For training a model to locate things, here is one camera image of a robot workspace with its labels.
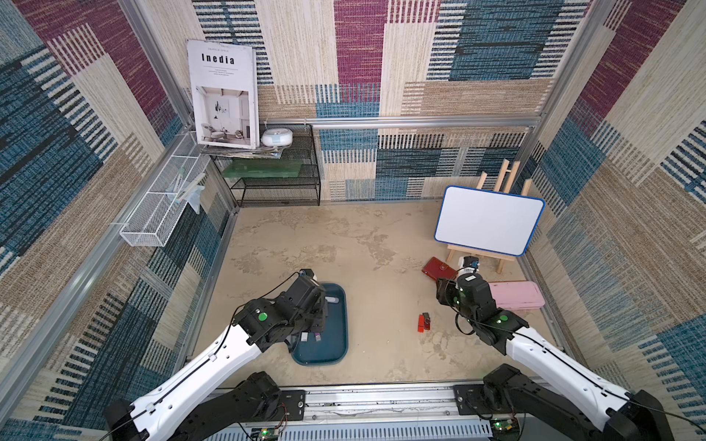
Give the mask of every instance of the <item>small red object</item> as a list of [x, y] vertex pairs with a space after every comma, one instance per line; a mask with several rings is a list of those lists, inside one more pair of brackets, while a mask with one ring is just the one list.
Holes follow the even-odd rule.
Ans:
[[456, 270], [437, 258], [429, 259], [421, 271], [431, 277], [435, 282], [437, 279], [454, 280], [456, 278]]

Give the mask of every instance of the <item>magazine cover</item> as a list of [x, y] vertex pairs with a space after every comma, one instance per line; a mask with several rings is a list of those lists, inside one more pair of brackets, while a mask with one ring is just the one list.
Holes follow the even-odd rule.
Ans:
[[186, 51], [198, 142], [257, 148], [260, 133], [253, 48], [189, 40]]

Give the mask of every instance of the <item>pink pencil case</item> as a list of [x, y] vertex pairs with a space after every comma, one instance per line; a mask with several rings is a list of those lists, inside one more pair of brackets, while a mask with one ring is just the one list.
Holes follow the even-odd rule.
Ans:
[[498, 308], [538, 309], [544, 306], [544, 298], [534, 282], [489, 282], [490, 294]]

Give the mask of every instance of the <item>dark blue plastic tray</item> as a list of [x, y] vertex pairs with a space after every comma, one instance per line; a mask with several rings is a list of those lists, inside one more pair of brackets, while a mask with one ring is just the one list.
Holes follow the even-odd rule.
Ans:
[[321, 332], [321, 340], [309, 332], [308, 339], [301, 339], [292, 352], [292, 358], [303, 366], [321, 366], [334, 364], [348, 352], [348, 315], [346, 311], [346, 293], [343, 288], [333, 283], [322, 283], [326, 296], [336, 297], [338, 303], [328, 304], [326, 325]]

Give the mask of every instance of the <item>floor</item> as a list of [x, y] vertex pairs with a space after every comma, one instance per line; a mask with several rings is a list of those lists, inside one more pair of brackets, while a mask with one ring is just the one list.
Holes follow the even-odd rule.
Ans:
[[[435, 284], [420, 269], [432, 256], [447, 255], [433, 239], [440, 208], [440, 202], [421, 201], [241, 210], [196, 353], [221, 333], [236, 306], [311, 268], [320, 282], [346, 291], [347, 355], [331, 366], [300, 366], [276, 344], [223, 387], [259, 370], [281, 386], [475, 379], [502, 363], [533, 375], [477, 337], [460, 334], [454, 312], [436, 301]], [[495, 260], [481, 259], [489, 281], [525, 279], [517, 263], [505, 265], [503, 274], [495, 268]], [[420, 334], [423, 312], [431, 315], [431, 331]], [[551, 339], [539, 310], [518, 314]]]

